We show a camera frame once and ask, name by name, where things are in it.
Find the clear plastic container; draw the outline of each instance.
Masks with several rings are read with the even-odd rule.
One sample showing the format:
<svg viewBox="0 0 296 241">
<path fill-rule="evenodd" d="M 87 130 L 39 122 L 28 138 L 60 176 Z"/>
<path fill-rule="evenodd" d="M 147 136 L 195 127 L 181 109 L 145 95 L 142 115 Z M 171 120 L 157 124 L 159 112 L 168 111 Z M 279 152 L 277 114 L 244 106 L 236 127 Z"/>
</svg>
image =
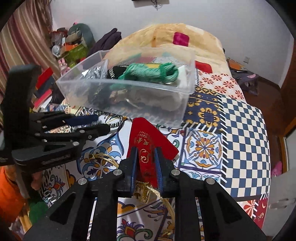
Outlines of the clear plastic container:
<svg viewBox="0 0 296 241">
<path fill-rule="evenodd" d="M 114 66 L 167 62 L 184 66 L 186 78 L 170 84 L 105 78 L 107 70 Z M 98 66 L 100 78 L 84 78 L 88 69 Z M 153 124 L 178 128 L 188 97 L 195 89 L 195 74 L 194 55 L 190 51 L 181 54 L 174 46 L 125 47 L 96 52 L 59 78 L 57 85 L 70 105 L 130 118 L 144 117 Z"/>
</svg>

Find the striped curtain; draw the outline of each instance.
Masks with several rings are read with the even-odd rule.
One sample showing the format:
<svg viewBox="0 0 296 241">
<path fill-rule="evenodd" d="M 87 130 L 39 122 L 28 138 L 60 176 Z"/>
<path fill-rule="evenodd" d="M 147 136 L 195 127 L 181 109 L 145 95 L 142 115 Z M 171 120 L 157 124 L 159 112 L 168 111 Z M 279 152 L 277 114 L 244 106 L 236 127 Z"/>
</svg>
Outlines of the striped curtain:
<svg viewBox="0 0 296 241">
<path fill-rule="evenodd" d="M 9 18 L 0 32 L 0 102 L 4 97 L 8 71 L 15 65 L 37 64 L 42 71 L 51 67 L 53 77 L 56 80 L 60 77 L 59 65 L 49 48 L 50 32 L 50 0 L 26 0 Z"/>
</svg>

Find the bedspread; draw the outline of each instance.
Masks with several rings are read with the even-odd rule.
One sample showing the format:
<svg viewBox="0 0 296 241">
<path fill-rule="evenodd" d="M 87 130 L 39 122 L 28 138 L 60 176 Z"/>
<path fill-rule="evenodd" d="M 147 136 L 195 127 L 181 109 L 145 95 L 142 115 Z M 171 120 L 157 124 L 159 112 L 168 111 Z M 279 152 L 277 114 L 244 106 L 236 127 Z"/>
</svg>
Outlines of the bedspread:
<svg viewBox="0 0 296 241">
<path fill-rule="evenodd" d="M 123 47 L 161 47 L 167 46 L 172 52 L 187 56 L 193 53 L 196 68 L 199 69 L 201 87 L 212 89 L 226 96 L 244 102 L 241 88 L 234 79 L 225 58 L 219 39 L 212 34 L 182 23 L 157 24 L 141 29 L 119 41 L 107 54 L 112 62 L 125 59 Z"/>
<path fill-rule="evenodd" d="M 57 109 L 71 112 L 65 102 Z M 118 163 L 126 158 L 131 120 L 97 110 L 80 108 L 77 115 L 97 114 L 102 123 L 112 126 L 112 134 L 87 141 L 80 158 L 44 171 L 40 195 L 50 207 L 79 178 L 96 180 L 115 169 L 90 155 L 106 153 Z M 259 109 L 216 91 L 196 86 L 190 95 L 183 127 L 161 125 L 157 129 L 179 150 L 176 168 L 190 177 L 214 178 L 237 201 L 261 228 L 267 209 L 270 186 L 269 143 L 266 126 Z M 70 132 L 64 126 L 53 132 Z M 174 208 L 175 199 L 169 199 Z M 198 199 L 200 230 L 204 239 Z M 167 230 L 172 225 L 161 200 L 152 197 L 148 204 L 136 198 L 118 199 L 117 240 L 172 241 Z"/>
</svg>

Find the red envelope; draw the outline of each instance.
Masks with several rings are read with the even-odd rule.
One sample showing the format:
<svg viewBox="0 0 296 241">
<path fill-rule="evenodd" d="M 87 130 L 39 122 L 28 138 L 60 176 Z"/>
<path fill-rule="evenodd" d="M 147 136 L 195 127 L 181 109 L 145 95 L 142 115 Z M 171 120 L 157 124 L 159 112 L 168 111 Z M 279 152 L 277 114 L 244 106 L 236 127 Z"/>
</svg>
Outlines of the red envelope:
<svg viewBox="0 0 296 241">
<path fill-rule="evenodd" d="M 179 152 L 178 149 L 143 117 L 133 119 L 127 157 L 129 157 L 133 146 L 136 146 L 139 152 L 141 173 L 138 174 L 137 180 L 149 182 L 154 188 L 157 188 L 153 150 L 156 147 L 161 147 L 163 156 L 168 160 L 173 160 Z"/>
</svg>

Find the green rope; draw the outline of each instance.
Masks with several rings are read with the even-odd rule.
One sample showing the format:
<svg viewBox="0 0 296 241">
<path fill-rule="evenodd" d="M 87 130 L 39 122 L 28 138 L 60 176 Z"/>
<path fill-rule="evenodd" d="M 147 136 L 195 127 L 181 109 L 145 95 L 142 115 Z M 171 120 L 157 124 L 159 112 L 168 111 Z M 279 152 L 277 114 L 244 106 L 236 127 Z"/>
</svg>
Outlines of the green rope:
<svg viewBox="0 0 296 241">
<path fill-rule="evenodd" d="M 146 64 L 133 63 L 118 78 L 152 83 L 171 83 L 178 78 L 178 68 L 172 63 L 161 64 L 158 68 L 149 68 Z"/>
</svg>

